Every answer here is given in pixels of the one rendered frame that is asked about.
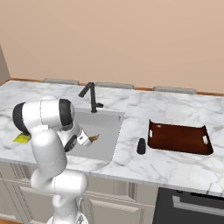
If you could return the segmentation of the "grey sink basin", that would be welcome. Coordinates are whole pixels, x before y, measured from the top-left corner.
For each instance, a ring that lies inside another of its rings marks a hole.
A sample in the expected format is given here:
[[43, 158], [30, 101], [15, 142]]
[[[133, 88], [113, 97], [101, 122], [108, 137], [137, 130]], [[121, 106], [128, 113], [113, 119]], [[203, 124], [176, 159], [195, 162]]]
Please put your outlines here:
[[85, 108], [76, 108], [74, 120], [89, 137], [98, 136], [89, 147], [78, 143], [67, 155], [110, 162], [123, 123], [123, 112], [98, 110], [92, 113]]

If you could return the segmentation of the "black sink faucet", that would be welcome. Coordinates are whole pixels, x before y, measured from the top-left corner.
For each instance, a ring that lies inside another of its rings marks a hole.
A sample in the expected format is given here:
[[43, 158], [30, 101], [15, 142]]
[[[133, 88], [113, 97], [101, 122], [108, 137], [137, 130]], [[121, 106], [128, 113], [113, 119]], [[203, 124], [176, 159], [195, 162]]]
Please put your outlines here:
[[103, 104], [95, 100], [95, 84], [89, 82], [79, 93], [79, 97], [83, 98], [85, 94], [90, 91], [91, 97], [91, 112], [96, 113], [98, 108], [103, 108]]

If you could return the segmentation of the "dark brown tray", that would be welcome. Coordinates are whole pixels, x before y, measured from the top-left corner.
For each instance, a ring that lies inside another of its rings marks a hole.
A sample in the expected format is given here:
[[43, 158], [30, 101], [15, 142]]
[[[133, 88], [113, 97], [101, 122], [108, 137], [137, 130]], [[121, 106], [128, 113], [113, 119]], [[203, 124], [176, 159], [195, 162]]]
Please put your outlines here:
[[211, 155], [207, 127], [188, 127], [149, 121], [148, 145], [152, 149]]

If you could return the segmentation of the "grey stool back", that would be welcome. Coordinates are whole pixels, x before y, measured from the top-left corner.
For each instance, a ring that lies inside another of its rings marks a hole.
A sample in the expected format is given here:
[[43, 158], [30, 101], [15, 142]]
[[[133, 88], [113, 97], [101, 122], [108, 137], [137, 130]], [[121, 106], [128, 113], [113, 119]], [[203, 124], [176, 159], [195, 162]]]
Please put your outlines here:
[[168, 92], [168, 93], [179, 93], [179, 94], [189, 94], [189, 95], [196, 95], [197, 90], [193, 88], [182, 88], [182, 87], [160, 87], [155, 86], [152, 89], [153, 91], [158, 92]]
[[65, 84], [65, 85], [80, 85], [78, 80], [65, 80], [65, 79], [50, 79], [45, 78], [44, 83]]
[[122, 83], [112, 83], [112, 82], [96, 82], [94, 84], [96, 87], [101, 88], [123, 88], [123, 89], [134, 89], [133, 84], [122, 84]]

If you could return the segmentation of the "black shaker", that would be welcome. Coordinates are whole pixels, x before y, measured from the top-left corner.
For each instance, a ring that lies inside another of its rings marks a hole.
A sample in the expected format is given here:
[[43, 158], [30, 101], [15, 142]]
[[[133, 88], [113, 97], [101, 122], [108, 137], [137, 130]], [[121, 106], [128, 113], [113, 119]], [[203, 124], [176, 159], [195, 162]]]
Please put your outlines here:
[[139, 139], [136, 152], [140, 155], [143, 155], [146, 152], [146, 142], [144, 138]]

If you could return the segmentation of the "beige false drawer front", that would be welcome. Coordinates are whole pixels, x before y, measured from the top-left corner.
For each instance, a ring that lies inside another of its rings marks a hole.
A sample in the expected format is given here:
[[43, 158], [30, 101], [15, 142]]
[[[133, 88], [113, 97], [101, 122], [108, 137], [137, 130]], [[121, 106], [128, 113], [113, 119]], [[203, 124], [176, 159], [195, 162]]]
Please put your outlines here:
[[110, 196], [123, 197], [128, 200], [136, 198], [136, 184], [109, 178], [88, 177], [88, 190]]

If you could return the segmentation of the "yellow green flat item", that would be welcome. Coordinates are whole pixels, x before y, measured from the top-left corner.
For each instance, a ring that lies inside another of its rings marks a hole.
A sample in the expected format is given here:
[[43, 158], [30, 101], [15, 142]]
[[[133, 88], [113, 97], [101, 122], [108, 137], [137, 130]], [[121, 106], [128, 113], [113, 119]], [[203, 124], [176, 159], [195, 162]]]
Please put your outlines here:
[[27, 144], [31, 140], [31, 138], [32, 137], [30, 135], [21, 133], [14, 139], [14, 142], [20, 143], [20, 144]]

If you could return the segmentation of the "beige cupboard door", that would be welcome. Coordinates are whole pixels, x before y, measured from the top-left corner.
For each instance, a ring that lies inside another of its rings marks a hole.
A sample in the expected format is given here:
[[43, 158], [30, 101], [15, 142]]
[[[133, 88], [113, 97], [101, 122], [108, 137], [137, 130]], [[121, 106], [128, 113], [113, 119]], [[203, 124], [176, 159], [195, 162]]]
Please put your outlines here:
[[136, 206], [89, 200], [90, 224], [143, 224], [144, 212]]
[[31, 224], [46, 224], [53, 216], [53, 196], [30, 187], [20, 186], [18, 189], [28, 212], [28, 221]]

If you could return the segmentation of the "black dishwasher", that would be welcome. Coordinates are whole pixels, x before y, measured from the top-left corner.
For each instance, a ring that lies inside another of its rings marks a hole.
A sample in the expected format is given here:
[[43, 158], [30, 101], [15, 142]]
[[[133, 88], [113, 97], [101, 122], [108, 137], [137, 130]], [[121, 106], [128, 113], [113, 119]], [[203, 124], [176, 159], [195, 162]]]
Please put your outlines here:
[[197, 192], [159, 188], [153, 224], [224, 224], [224, 214], [202, 213], [175, 207], [180, 203], [220, 209], [224, 213], [224, 198]]

